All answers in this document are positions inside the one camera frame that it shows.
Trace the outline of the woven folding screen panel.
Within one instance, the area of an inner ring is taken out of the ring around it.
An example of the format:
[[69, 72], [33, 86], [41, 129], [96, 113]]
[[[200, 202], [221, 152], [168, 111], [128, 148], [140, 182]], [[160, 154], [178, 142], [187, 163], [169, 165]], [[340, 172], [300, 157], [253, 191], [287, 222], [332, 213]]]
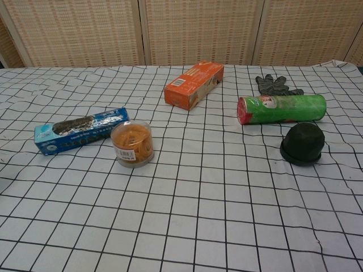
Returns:
[[357, 42], [351, 46], [344, 61], [352, 63], [357, 67], [363, 67], [363, 41]]
[[15, 24], [0, 15], [0, 64], [4, 68], [27, 67], [22, 46]]
[[26, 67], [144, 65], [138, 0], [0, 0]]
[[363, 0], [264, 0], [252, 64], [342, 61], [362, 25]]
[[265, 0], [138, 0], [147, 65], [251, 65]]

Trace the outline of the green chips can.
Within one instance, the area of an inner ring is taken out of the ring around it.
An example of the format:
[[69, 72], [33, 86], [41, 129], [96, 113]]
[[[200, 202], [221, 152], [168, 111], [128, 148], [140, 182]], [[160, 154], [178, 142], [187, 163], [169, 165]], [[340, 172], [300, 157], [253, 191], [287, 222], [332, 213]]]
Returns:
[[316, 121], [324, 117], [327, 102], [322, 95], [240, 97], [237, 118], [240, 124]]

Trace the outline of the dark green dome object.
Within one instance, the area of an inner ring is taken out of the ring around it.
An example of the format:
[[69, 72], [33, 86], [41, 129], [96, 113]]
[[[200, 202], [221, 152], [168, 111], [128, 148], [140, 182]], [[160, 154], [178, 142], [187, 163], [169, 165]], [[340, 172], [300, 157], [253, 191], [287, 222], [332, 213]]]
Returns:
[[323, 146], [323, 132], [318, 126], [308, 122], [293, 126], [282, 142], [283, 151], [300, 162], [317, 160]]

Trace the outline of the white black checkered tablecloth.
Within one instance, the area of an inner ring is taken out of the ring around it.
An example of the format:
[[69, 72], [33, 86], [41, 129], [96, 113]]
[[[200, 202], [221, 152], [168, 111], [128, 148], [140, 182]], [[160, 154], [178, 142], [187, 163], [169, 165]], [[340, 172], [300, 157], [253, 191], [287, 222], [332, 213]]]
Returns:
[[[316, 66], [225, 66], [185, 111], [163, 88], [184, 66], [0, 70], [0, 272], [363, 272], [363, 75]], [[321, 159], [299, 167], [290, 124], [242, 126], [255, 78], [320, 94]], [[155, 155], [120, 165], [110, 139], [43, 155], [38, 125], [125, 107]]]

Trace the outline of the blue cookie box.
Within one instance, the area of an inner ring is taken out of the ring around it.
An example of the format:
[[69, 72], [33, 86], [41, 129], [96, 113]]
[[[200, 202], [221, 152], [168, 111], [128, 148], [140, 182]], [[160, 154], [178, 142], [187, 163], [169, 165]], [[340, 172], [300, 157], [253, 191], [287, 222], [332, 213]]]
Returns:
[[43, 155], [53, 155], [108, 138], [112, 129], [129, 121], [125, 108], [35, 127], [34, 143]]

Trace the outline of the grey striped knit glove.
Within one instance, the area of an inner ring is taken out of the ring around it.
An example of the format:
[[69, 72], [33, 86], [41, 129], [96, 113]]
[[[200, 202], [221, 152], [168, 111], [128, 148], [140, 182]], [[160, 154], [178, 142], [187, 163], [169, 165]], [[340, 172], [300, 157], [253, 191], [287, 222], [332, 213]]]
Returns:
[[261, 95], [268, 96], [294, 96], [304, 95], [302, 89], [291, 90], [285, 83], [287, 79], [284, 76], [279, 76], [274, 79], [271, 74], [267, 74], [264, 78], [257, 76], [255, 78], [258, 84], [258, 90]]

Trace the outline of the orange cardboard box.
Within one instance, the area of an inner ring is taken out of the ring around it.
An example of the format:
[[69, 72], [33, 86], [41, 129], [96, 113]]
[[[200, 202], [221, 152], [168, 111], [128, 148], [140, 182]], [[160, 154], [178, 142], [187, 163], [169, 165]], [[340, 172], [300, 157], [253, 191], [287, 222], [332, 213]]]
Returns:
[[190, 111], [222, 82], [223, 73], [223, 64], [201, 61], [165, 86], [165, 102]]

